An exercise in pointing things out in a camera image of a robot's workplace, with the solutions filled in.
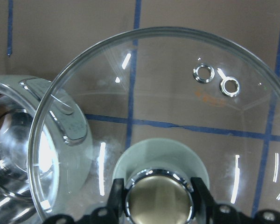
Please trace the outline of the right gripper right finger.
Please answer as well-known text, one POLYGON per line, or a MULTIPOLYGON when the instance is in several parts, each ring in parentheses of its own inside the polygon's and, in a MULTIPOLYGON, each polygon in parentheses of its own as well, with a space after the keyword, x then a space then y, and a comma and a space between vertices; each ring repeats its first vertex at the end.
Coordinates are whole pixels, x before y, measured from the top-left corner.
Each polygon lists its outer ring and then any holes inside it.
POLYGON ((216 204, 207 186, 200 177, 190 179, 193 192, 191 193, 194 203, 194 215, 199 224, 209 224, 216 204))

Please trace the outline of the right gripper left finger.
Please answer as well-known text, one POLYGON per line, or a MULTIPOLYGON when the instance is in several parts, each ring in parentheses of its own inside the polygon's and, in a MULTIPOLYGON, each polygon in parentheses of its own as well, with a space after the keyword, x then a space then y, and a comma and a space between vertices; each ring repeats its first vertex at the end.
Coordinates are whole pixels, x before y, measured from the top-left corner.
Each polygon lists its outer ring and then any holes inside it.
POLYGON ((114 179, 107 200, 107 209, 111 213, 111 221, 113 224, 119 224, 121 216, 124 213, 124 201, 125 201, 124 179, 123 178, 114 179))

